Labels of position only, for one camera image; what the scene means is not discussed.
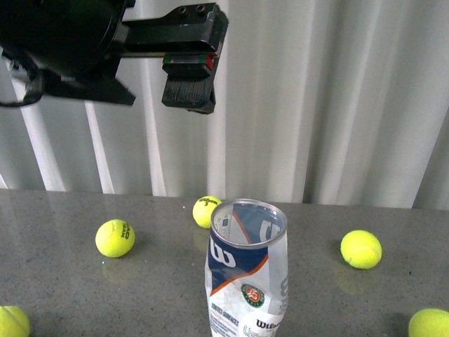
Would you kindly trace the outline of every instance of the tennis ball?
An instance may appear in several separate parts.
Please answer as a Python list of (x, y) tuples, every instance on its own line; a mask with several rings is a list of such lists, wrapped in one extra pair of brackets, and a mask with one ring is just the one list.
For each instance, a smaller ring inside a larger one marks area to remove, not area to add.
[(196, 200), (192, 213), (198, 226), (210, 228), (210, 216), (212, 215), (212, 211), (221, 203), (222, 201), (220, 199), (215, 198), (212, 195), (207, 195)]
[(134, 245), (133, 228), (123, 220), (103, 223), (95, 236), (95, 243), (101, 254), (108, 258), (119, 258), (128, 253)]
[(346, 234), (340, 249), (344, 260), (358, 269), (370, 269), (377, 265), (382, 257), (379, 240), (365, 230), (353, 230)]
[(0, 337), (28, 337), (27, 315), (19, 307), (0, 307)]
[(418, 311), (408, 323), (408, 337), (449, 337), (449, 312), (436, 308)]

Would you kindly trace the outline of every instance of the can opening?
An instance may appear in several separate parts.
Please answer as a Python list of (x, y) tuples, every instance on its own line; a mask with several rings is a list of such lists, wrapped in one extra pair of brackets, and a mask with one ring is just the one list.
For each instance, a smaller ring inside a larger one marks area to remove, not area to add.
[(225, 243), (256, 249), (282, 237), (287, 218), (277, 207), (251, 199), (218, 205), (212, 213), (212, 230)]

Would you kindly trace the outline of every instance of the white curtain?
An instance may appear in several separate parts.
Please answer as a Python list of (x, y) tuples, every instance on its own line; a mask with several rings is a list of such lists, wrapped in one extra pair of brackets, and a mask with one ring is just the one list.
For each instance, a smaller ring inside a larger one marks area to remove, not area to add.
[[(0, 187), (449, 209), (449, 1), (218, 3), (212, 115), (162, 105), (160, 59), (122, 60), (133, 107), (0, 111)], [(15, 97), (4, 62), (0, 85)]]

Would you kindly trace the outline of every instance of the orange stripe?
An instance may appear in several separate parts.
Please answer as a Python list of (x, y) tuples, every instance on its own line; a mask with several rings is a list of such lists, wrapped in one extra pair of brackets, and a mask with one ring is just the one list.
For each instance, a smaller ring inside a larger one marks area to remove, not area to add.
[(249, 244), (252, 244), (251, 242), (251, 238), (248, 234), (248, 231), (246, 230), (245, 225), (241, 222), (239, 216), (237, 215), (237, 213), (235, 211), (232, 211), (232, 216), (237, 220), (237, 222), (239, 223), (239, 226), (241, 228), (241, 231), (244, 233), (245, 237), (246, 237), (246, 241), (248, 241)]
[(263, 265), (268, 261), (268, 254), (264, 257), (264, 259), (262, 260), (261, 263), (259, 263), (259, 265), (254, 268), (253, 270), (251, 270), (250, 272), (247, 272), (246, 274), (243, 275), (239, 275), (239, 276), (235, 276), (229, 280), (227, 280), (225, 283), (223, 283), (221, 286), (219, 286), (218, 288), (212, 290), (212, 292), (210, 293), (210, 295), (212, 296), (214, 293), (217, 293), (218, 291), (220, 291), (221, 289), (225, 288), (229, 283), (235, 281), (236, 279), (240, 279), (241, 277), (246, 277), (246, 276), (250, 276), (252, 274), (255, 274), (256, 272), (258, 272), (260, 270), (260, 268), (263, 267)]

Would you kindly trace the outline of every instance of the tennis ball can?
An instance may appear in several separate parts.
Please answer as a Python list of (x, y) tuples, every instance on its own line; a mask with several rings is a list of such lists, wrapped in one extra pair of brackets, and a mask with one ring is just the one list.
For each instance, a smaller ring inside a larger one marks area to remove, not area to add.
[(206, 295), (213, 337), (273, 337), (288, 306), (287, 218), (251, 200), (212, 213)]

